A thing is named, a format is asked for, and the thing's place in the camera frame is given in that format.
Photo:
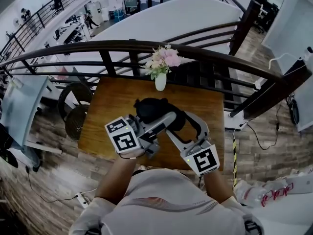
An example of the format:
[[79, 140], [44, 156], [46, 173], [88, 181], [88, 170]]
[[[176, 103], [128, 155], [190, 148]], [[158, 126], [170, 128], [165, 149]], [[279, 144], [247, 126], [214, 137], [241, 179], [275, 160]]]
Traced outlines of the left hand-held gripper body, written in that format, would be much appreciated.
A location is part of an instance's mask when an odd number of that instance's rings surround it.
[[123, 159], [134, 159], [142, 155], [151, 158], [160, 146], [156, 135], [145, 134], [143, 123], [140, 129], [133, 129], [128, 124], [128, 115], [119, 117], [105, 125], [105, 130], [115, 152]]

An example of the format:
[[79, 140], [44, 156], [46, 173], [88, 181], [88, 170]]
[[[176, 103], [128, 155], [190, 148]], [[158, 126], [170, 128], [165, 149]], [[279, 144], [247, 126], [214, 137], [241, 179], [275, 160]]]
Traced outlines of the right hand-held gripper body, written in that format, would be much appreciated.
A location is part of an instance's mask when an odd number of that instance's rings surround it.
[[207, 139], [181, 151], [180, 156], [198, 176], [208, 174], [220, 167], [216, 147]]

